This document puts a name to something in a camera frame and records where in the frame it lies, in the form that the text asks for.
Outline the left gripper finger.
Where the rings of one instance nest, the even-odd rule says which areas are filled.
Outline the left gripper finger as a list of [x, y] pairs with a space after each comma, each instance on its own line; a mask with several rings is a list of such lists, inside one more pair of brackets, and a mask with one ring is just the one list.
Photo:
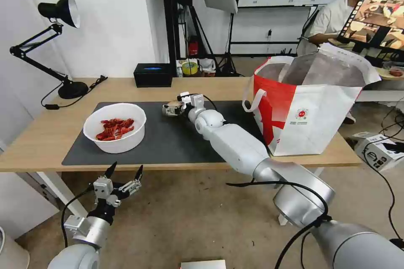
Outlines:
[[104, 174], [102, 175], [102, 176], [100, 176], [98, 179], [99, 180], [102, 180], [102, 181], [104, 181], [104, 180], [111, 180], [111, 177], [112, 177], [112, 175], [113, 175], [113, 173], [114, 173], [114, 171], [115, 171], [115, 169], [116, 169], [116, 166], [117, 166], [117, 161], [115, 161], [105, 172], [104, 172]]
[[141, 179], [143, 177], [143, 165], [140, 165], [139, 169], [136, 172], [135, 178], [123, 186], [119, 187], [119, 191], [127, 194], [134, 194], [141, 187]]

